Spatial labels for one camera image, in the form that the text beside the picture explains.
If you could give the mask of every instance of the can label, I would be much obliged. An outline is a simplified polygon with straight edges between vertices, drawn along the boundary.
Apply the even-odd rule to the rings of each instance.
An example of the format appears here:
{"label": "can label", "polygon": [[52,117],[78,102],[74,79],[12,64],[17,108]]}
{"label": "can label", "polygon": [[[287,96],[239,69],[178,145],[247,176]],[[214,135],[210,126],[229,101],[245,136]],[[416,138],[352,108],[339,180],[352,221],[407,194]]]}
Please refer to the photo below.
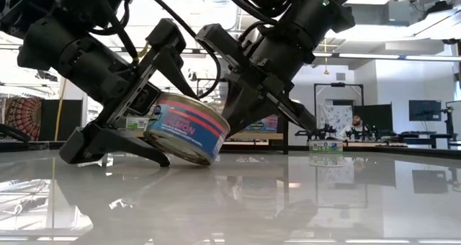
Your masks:
{"label": "can label", "polygon": [[228,130],[205,112],[181,102],[163,100],[154,108],[148,130],[162,131],[198,147],[214,159]]}

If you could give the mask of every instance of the canned fish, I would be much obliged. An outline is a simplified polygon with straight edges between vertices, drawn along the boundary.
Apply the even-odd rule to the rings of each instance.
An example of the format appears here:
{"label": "canned fish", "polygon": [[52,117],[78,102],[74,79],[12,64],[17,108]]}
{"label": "canned fish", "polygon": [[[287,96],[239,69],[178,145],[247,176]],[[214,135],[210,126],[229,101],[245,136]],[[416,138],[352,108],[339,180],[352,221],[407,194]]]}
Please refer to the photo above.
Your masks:
{"label": "canned fish", "polygon": [[206,104],[180,94],[163,93],[144,137],[168,153],[209,166],[229,130],[228,122]]}

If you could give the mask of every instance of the person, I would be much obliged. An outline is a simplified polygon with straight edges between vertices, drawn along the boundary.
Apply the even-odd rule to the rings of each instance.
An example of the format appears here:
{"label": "person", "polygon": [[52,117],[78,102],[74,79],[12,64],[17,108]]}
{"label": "person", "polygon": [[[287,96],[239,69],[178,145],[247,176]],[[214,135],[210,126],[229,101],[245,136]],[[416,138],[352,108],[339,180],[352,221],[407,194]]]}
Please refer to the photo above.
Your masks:
{"label": "person", "polygon": [[355,129],[356,131],[360,132],[360,133],[363,131],[363,128],[364,128],[364,126],[363,126],[363,121],[362,121],[362,118],[361,118],[359,115],[354,115],[354,117],[352,118],[352,124],[346,126],[346,127],[339,133],[338,138],[339,138],[340,140],[349,139],[349,137],[347,137],[347,132],[352,131],[352,128]]}

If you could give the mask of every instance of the laboratory room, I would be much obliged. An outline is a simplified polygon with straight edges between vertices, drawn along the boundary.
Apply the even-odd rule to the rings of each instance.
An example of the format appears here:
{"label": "laboratory room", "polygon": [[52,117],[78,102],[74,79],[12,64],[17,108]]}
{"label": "laboratory room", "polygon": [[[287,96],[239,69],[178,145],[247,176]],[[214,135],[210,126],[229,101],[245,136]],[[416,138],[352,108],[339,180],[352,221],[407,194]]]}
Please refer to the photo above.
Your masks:
{"label": "laboratory room", "polygon": [[459,10],[0,0],[0,245],[461,244]]}

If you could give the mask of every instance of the box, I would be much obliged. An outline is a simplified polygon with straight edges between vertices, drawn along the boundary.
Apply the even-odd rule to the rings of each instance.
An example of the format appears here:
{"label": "box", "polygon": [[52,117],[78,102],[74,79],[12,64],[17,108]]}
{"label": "box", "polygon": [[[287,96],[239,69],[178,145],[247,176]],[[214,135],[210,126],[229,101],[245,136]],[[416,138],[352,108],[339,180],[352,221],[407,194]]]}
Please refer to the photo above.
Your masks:
{"label": "box", "polygon": [[145,130],[149,123],[148,117],[127,117],[126,129],[127,130]]}
{"label": "box", "polygon": [[320,167],[342,167],[345,165],[345,160],[338,154],[313,155],[310,157],[309,164]]}
{"label": "box", "polygon": [[247,133],[276,133],[277,132],[278,117],[271,115],[263,120],[259,120],[246,126],[242,132]]}
{"label": "box", "polygon": [[309,141],[309,151],[314,153],[342,153],[342,141]]}

